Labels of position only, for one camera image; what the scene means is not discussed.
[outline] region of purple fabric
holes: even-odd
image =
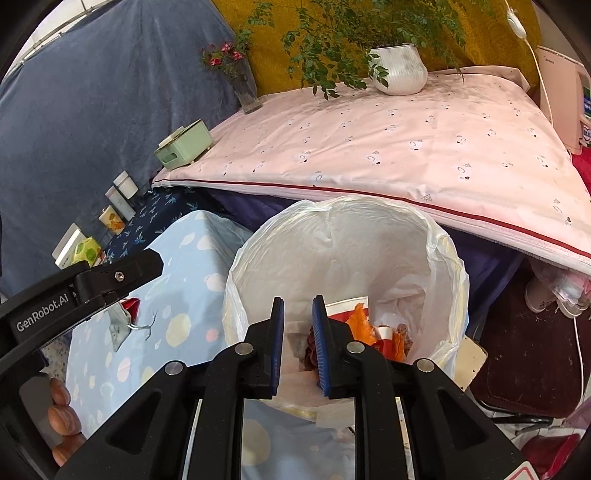
[[[297,201],[227,190],[207,190],[233,216],[234,220],[253,232],[269,218]],[[464,261],[466,272],[470,277],[468,299],[470,323],[466,334],[472,338],[478,338],[489,307],[508,285],[524,254],[470,233],[443,225],[442,227],[452,237],[457,254]]]

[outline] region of silver screw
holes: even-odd
[[[428,358],[421,358],[417,362],[417,368],[421,372],[425,372],[426,374],[428,374],[428,373],[432,372],[433,370],[435,370],[435,364],[433,362],[431,362]]]
[[[183,371],[183,364],[181,362],[169,362],[166,364],[166,367],[164,367],[164,371],[168,375],[178,375]]]
[[[234,347],[234,351],[238,355],[248,355],[253,350],[254,350],[253,346],[250,343],[247,343],[247,342],[239,343],[238,345],[236,345]]]
[[[365,350],[365,345],[361,342],[349,342],[347,343],[347,350],[350,353],[361,353]]]

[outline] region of light green container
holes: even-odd
[[[154,153],[167,170],[174,170],[194,161],[212,143],[212,136],[200,119],[188,127],[177,128],[160,142]]]

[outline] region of human hand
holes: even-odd
[[[64,382],[52,378],[50,387],[55,405],[47,410],[49,425],[63,436],[62,442],[53,449],[53,458],[59,466],[63,466],[82,446],[86,438],[81,434],[82,424],[78,415],[70,407],[70,392]]]

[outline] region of ribbed white pot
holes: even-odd
[[[373,80],[375,87],[388,95],[412,95],[418,93],[427,83],[427,68],[417,48],[407,43],[398,47],[373,48],[371,53],[379,55],[376,65],[388,69],[384,77],[388,86]]]

